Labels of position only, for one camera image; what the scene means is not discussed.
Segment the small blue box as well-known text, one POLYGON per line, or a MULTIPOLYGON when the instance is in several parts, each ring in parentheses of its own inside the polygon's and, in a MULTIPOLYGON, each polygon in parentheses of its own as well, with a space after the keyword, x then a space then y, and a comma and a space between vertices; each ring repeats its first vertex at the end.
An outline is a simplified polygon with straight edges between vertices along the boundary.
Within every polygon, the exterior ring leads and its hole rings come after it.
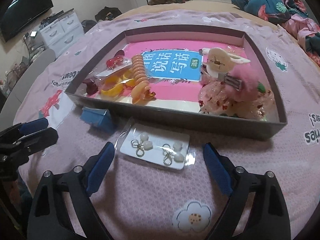
POLYGON ((83 107, 80 119, 90 124, 92 127, 106 133, 114 133, 116 124, 114 123, 110 111, 107 109, 94 109, 83 107))

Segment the white flower earrings card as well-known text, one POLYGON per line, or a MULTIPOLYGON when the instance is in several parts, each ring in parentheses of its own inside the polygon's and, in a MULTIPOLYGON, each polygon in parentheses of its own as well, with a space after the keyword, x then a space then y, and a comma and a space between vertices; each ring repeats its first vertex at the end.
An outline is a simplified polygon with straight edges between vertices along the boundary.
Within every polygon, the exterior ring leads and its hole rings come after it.
POLYGON ((180 171, 194 165, 196 153, 189 148, 190 136, 136 122, 127 124, 116 141, 116 151, 139 164, 180 171))

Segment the pink fluffy strawberry clip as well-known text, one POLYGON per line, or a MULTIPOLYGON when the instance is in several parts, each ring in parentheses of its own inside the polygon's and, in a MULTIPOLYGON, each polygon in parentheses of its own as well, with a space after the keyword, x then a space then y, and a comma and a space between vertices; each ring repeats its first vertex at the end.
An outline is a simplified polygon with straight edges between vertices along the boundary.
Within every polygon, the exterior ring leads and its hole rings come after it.
POLYGON ((220 73, 218 78, 225 85, 227 96, 237 102, 255 101, 260 93, 266 93, 257 71, 250 65, 237 65, 227 74, 220 73))

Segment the cream white hair claw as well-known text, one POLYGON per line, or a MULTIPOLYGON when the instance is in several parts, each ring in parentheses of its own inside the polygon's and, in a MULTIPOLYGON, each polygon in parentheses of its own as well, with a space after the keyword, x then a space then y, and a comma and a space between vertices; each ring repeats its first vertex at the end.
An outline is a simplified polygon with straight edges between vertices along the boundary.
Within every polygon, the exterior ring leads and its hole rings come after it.
POLYGON ((218 78, 219 73, 230 72, 236 65, 251 62, 249 59, 228 53, 218 47, 202 48, 199 50, 199 54, 207 57, 207 61, 203 65, 205 65, 207 73, 214 78, 218 78))

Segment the dark red hair clip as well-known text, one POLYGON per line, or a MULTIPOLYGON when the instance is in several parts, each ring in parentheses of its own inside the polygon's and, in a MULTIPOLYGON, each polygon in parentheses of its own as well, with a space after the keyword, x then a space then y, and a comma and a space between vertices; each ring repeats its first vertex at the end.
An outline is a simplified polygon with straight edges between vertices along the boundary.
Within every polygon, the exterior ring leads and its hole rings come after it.
POLYGON ((95 79, 84 79, 82 83, 86 85, 86 93, 89 96, 94 95, 99 90, 98 85, 95 83, 95 79))

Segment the grey bench seat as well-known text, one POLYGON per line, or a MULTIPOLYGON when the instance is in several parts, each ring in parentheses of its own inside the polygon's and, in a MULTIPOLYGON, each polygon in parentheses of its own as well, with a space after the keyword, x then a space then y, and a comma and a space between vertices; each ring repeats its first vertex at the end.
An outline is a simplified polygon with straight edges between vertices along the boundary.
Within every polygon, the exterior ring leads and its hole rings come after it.
POLYGON ((1 131, 13 125, 15 115, 32 84, 55 59, 55 52, 52 49, 47 49, 41 53, 21 76, 1 110, 1 131))

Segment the white drawer cabinet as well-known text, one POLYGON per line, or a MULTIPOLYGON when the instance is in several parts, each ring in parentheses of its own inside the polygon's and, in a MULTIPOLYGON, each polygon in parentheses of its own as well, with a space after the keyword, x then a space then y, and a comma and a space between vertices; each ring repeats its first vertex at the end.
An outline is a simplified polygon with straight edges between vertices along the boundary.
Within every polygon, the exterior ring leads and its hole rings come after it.
POLYGON ((57 59, 84 36, 84 29, 74 9, 64 12, 43 28, 37 29, 35 40, 51 49, 57 59))

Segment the orange yellow hair clips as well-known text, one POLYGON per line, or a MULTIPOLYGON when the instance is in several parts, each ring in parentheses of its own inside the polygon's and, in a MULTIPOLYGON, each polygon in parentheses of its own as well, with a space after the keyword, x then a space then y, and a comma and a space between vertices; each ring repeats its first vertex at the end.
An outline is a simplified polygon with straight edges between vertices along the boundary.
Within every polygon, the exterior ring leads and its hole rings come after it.
POLYGON ((132 68, 118 71, 108 76, 100 87, 100 96, 103 99, 113 99, 121 96, 126 89, 135 86, 132 68))

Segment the red dotted scrunchies in bag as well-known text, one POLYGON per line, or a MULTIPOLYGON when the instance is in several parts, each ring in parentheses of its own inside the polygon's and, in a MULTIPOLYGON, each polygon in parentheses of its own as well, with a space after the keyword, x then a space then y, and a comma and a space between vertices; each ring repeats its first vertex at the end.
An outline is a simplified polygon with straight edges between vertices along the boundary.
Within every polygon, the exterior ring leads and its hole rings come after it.
POLYGON ((277 108, 272 90, 258 83, 258 97, 251 101, 236 101, 226 93, 222 81, 213 81, 200 89, 198 102, 200 112, 259 121, 276 118, 277 108))

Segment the black bag on floor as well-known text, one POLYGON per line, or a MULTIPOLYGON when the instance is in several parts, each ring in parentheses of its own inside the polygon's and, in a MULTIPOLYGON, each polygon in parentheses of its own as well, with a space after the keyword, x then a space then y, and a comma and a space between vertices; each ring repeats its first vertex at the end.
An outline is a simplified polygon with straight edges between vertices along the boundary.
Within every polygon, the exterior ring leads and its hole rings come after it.
POLYGON ((95 15, 95 20, 99 21, 111 21, 120 16, 122 12, 118 8, 104 7, 95 15))

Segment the dark cardboard tray box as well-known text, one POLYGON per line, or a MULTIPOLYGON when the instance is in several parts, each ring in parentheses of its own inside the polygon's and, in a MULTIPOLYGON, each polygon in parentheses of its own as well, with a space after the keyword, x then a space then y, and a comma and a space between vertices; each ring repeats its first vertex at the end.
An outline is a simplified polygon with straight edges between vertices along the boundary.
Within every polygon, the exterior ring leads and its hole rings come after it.
POLYGON ((112 35, 71 81, 65 93, 80 106, 108 109, 123 117, 202 132, 267 140, 287 125, 284 103, 269 65, 253 39, 244 31, 224 27, 175 24, 142 27, 112 35), (217 113, 201 112, 198 100, 203 88, 201 47, 218 43, 234 45, 251 61, 259 81, 271 100, 235 111, 234 105, 219 104, 217 113), (96 78, 103 63, 118 49, 127 57, 144 56, 146 75, 154 99, 132 103, 131 88, 121 86, 119 93, 86 95, 84 80, 96 78))

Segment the pink book in tray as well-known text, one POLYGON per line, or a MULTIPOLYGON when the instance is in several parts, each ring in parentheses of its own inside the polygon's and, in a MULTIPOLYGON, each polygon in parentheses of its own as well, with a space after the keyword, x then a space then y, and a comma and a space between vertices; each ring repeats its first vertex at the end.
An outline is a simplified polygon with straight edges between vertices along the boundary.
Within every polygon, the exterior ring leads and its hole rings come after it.
MULTIPOLYGON (((179 111, 198 112, 198 93, 202 88, 201 66, 207 61, 206 56, 199 54, 202 48, 222 48, 228 53, 246 57, 243 46, 210 41, 187 40, 160 40, 125 42, 120 47, 125 56, 131 59, 133 56, 143 55, 146 77, 150 83, 151 92, 156 96, 153 100, 138 102, 142 106, 162 107, 179 111)), ((121 102, 132 104, 132 90, 126 89, 121 96, 113 99, 103 99, 100 96, 100 87, 108 77, 94 77, 96 70, 104 70, 108 59, 114 57, 107 54, 100 60, 86 79, 95 79, 98 92, 89 96, 86 93, 86 85, 81 84, 78 93, 89 99, 101 101, 121 102)))

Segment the tan bed cover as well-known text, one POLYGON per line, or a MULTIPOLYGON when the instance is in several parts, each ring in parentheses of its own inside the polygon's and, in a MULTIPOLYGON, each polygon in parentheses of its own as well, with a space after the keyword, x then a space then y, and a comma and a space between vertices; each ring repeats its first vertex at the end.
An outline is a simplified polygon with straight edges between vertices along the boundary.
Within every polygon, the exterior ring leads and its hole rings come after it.
POLYGON ((161 4, 161 5, 144 5, 132 10, 129 10, 122 15, 118 16, 116 20, 122 20, 130 16, 138 14, 157 14, 164 11, 171 10, 189 10, 189 11, 201 11, 206 12, 210 15, 217 14, 220 12, 229 12, 235 17, 242 17, 251 20, 258 25, 268 26, 273 30, 277 30, 278 27, 270 22, 262 20, 257 16, 251 15, 247 12, 241 11, 235 5, 222 2, 207 2, 207 1, 188 1, 186 3, 172 3, 172 4, 161 4))

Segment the teal floral quilt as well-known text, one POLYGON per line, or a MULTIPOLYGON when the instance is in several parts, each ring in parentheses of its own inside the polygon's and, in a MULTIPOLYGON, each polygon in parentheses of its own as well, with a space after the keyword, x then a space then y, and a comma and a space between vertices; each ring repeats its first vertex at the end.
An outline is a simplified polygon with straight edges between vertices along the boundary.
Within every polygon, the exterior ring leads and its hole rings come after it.
POLYGON ((262 20, 281 25, 319 64, 319 24, 309 17, 302 0, 232 0, 232 4, 262 20))

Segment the black wall television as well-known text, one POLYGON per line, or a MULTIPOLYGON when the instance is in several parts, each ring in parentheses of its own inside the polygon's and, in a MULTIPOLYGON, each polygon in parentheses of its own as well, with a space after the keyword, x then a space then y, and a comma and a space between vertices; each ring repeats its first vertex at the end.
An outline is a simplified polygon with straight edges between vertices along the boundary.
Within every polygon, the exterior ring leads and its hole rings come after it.
POLYGON ((1 38, 3 42, 8 42, 30 22, 52 7, 52 0, 16 0, 12 2, 1 19, 1 38))

